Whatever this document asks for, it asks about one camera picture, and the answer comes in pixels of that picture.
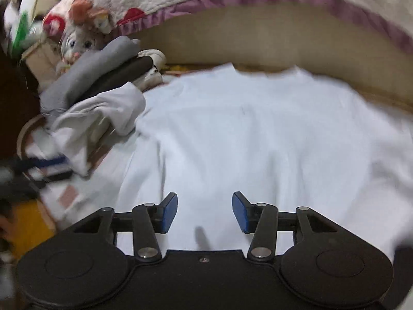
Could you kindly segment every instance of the white towel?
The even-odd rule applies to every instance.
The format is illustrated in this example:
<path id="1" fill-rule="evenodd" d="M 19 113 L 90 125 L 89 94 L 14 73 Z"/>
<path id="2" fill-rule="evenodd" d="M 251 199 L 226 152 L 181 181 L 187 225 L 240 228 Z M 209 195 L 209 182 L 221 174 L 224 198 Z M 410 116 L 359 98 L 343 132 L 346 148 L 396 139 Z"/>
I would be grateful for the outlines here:
<path id="1" fill-rule="evenodd" d="M 127 135 L 134 129 L 135 119 L 144 109 L 142 92 L 128 82 L 71 107 L 54 122 L 51 135 L 72 169 L 81 176 L 87 176 L 90 169 L 88 147 L 93 128 L 107 119 L 119 135 Z"/>

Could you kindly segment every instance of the brown fabric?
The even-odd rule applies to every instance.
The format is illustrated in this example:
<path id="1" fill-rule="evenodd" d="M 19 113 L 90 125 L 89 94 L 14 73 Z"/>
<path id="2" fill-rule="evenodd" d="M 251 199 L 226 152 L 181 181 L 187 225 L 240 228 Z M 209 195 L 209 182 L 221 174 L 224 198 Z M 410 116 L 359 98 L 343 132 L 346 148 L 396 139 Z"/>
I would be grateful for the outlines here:
<path id="1" fill-rule="evenodd" d="M 364 95 L 413 108 L 413 55 L 377 32 L 305 4 L 209 9 L 136 37 L 143 49 L 161 50 L 169 64 L 232 62 L 274 72 L 297 65 L 342 79 Z"/>

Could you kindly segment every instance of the purple trim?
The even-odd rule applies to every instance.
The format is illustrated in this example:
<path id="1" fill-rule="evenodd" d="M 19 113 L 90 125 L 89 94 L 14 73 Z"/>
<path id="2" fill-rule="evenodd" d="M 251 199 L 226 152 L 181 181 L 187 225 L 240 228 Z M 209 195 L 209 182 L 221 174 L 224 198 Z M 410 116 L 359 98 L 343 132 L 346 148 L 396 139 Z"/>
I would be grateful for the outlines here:
<path id="1" fill-rule="evenodd" d="M 344 0 L 187 0 L 165 7 L 138 20 L 131 20 L 127 24 L 115 29 L 116 35 L 129 35 L 143 29 L 158 26 L 170 18 L 195 14 L 210 8 L 228 6 L 268 4 L 272 2 L 301 2 L 326 9 L 330 14 L 365 28 L 373 29 L 389 37 L 395 45 L 407 53 L 413 53 L 413 40 L 401 28 L 382 18 L 380 15 L 355 6 Z"/>

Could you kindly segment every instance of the white cloth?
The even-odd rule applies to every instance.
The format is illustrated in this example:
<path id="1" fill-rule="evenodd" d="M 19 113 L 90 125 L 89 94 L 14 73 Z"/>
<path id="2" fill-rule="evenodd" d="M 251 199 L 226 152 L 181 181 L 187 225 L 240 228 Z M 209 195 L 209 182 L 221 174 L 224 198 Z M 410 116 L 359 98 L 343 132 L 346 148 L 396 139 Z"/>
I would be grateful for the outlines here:
<path id="1" fill-rule="evenodd" d="M 119 135 L 127 135 L 144 109 L 142 92 L 128 82 L 72 106 L 54 122 L 51 135 L 58 151 L 68 158 L 72 169 L 86 176 L 90 168 L 88 147 L 94 128 L 103 119 L 108 119 Z"/>
<path id="2" fill-rule="evenodd" d="M 309 206 L 390 258 L 413 221 L 413 145 L 403 122 L 347 84 L 292 69 L 246 75 L 231 65 L 175 79 L 145 93 L 136 150 L 117 212 L 178 195 L 160 246 L 248 250 L 233 216 L 241 191 L 280 211 Z M 292 245 L 279 234 L 277 253 Z M 133 253 L 132 237 L 118 247 Z"/>

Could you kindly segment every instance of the stuffed toy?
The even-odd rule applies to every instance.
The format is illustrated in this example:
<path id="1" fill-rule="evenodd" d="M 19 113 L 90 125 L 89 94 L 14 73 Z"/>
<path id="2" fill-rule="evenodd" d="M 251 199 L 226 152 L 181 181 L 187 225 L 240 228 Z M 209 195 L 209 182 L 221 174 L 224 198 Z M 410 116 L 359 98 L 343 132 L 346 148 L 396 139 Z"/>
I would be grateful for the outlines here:
<path id="1" fill-rule="evenodd" d="M 109 11 L 105 8 L 94 8 L 91 0 L 75 0 L 69 9 L 69 19 L 75 26 L 89 25 L 104 34 L 112 31 Z"/>
<path id="2" fill-rule="evenodd" d="M 102 33 L 87 26 L 68 27 L 61 40 L 62 61 L 57 65 L 57 74 L 63 74 L 88 50 L 102 50 L 106 45 Z"/>

